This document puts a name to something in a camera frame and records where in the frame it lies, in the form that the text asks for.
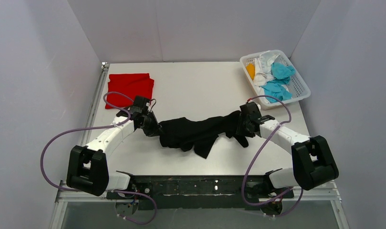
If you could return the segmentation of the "black t-shirt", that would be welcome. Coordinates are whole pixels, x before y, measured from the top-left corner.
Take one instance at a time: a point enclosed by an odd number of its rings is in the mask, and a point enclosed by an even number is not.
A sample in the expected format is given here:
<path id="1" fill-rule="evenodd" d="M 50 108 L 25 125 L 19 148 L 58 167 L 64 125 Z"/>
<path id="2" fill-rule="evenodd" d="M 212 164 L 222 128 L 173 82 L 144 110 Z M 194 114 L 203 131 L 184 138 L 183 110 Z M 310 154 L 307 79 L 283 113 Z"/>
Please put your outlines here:
<path id="1" fill-rule="evenodd" d="M 161 146 L 179 148 L 184 152 L 193 149 L 206 159 L 219 135 L 225 134 L 228 138 L 235 138 L 242 147 L 248 147 L 246 137 L 236 134 L 240 114 L 237 110 L 202 121 L 191 121 L 186 117 L 162 121 L 159 123 L 162 127 L 159 135 Z"/>

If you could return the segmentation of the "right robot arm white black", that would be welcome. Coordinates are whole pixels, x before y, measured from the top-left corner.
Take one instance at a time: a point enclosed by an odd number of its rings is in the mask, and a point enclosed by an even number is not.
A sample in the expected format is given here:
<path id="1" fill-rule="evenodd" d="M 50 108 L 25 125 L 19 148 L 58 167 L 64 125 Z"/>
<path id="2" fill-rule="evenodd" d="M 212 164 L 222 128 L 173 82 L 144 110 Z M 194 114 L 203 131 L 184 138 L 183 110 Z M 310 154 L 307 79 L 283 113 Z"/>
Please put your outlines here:
<path id="1" fill-rule="evenodd" d="M 240 106 L 237 134 L 263 137 L 284 149 L 292 158 L 291 168 L 272 170 L 264 175 L 263 189 L 271 192 L 300 186 L 311 190 L 338 178 L 338 167 L 324 137 L 300 134 L 270 115 L 261 115 L 259 107 L 255 102 Z"/>

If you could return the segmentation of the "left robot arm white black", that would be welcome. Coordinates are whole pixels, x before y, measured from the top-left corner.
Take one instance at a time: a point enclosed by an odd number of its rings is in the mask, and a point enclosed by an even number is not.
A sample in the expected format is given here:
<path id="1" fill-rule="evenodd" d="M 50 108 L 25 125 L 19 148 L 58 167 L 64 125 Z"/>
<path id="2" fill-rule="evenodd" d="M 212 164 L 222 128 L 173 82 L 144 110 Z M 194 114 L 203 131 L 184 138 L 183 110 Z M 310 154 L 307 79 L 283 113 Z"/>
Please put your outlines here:
<path id="1" fill-rule="evenodd" d="M 162 128 L 150 108 L 151 102 L 145 97 L 135 97 L 132 105 L 119 111 L 96 138 L 84 146 L 74 146 L 70 153 L 67 186 L 95 196 L 106 191 L 126 190 L 131 174 L 110 171 L 107 160 L 136 129 L 143 130 L 148 137 L 161 134 Z"/>

